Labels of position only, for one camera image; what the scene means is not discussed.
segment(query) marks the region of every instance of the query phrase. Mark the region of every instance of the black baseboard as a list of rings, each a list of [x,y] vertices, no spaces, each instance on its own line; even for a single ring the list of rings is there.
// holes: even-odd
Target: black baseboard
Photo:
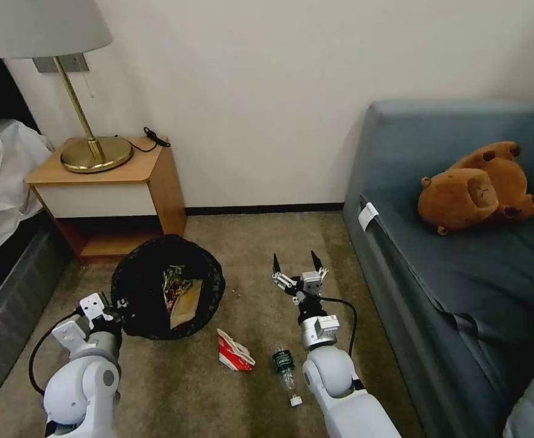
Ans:
[[[272,206],[187,207],[187,216],[210,216],[223,214],[301,213],[341,211],[344,203],[282,204]]]

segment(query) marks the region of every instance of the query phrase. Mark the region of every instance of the black cable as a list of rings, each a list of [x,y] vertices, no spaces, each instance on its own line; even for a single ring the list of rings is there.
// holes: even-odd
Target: black cable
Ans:
[[[129,142],[129,144],[134,147],[135,149],[137,150],[140,150],[141,152],[144,152],[144,153],[147,153],[147,152],[151,152],[153,149],[155,149],[157,146],[161,146],[161,147],[171,147],[171,143],[170,142],[166,142],[165,140],[162,140],[160,139],[158,136],[157,136],[157,133],[155,131],[153,131],[152,129],[148,128],[148,127],[144,127],[143,128],[143,132],[145,132],[145,135],[147,136],[148,139],[150,140],[153,140],[155,142],[155,144],[153,145],[153,147],[149,148],[149,149],[141,149],[140,147],[138,147],[135,143],[133,143],[131,140],[129,139],[126,139],[125,137],[123,137],[127,142]]]
[[[356,311],[356,307],[354,307],[348,301],[344,301],[343,299],[339,298],[326,298],[322,296],[318,298],[322,301],[342,303],[343,305],[347,305],[350,309],[352,309],[352,314],[354,315],[354,322],[352,324],[352,337],[350,337],[350,347],[348,349],[348,354],[350,355],[350,357],[352,357],[352,348],[354,347],[354,339],[356,339],[356,325],[358,324],[358,312]]]
[[[68,318],[71,318],[73,317],[74,315],[79,315],[80,312],[82,310],[80,308],[76,308],[72,313],[70,313],[69,315],[66,315],[64,316],[61,320],[59,320],[58,322],[56,322],[54,325],[52,325],[52,327],[41,337],[41,339],[37,342],[37,344],[35,345],[35,347],[33,348],[33,351],[31,352],[31,356],[29,357],[29,368],[28,368],[28,373],[29,373],[29,381],[31,383],[31,386],[33,386],[33,389],[36,390],[38,393],[40,393],[41,395],[44,395],[45,394],[45,391],[40,388],[40,386],[37,384],[37,382],[35,381],[35,376],[33,375],[33,362],[35,361],[35,355],[37,354],[37,352],[39,351],[43,341],[46,340],[46,338],[52,333],[52,330],[56,328],[56,326],[61,323],[62,321],[65,321],[67,320]]]

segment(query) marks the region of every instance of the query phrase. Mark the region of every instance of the bottle label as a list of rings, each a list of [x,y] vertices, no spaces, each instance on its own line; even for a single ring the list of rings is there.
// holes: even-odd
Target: bottle label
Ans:
[[[278,351],[273,355],[273,362],[275,362],[275,369],[278,373],[286,369],[294,369],[293,358],[289,350]]]

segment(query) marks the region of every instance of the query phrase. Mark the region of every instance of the lamp shade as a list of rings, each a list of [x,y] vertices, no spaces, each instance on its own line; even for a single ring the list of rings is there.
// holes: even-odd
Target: lamp shade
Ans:
[[[94,0],[0,0],[0,58],[89,52],[112,40]]]

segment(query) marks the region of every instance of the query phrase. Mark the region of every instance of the wooden nightstand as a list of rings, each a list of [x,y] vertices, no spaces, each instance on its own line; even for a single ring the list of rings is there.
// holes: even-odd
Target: wooden nightstand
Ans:
[[[129,140],[145,150],[154,145],[146,137]],[[186,215],[170,148],[135,149],[116,169],[79,174],[60,164],[66,144],[26,182],[81,263],[121,259],[151,238],[183,235]]]

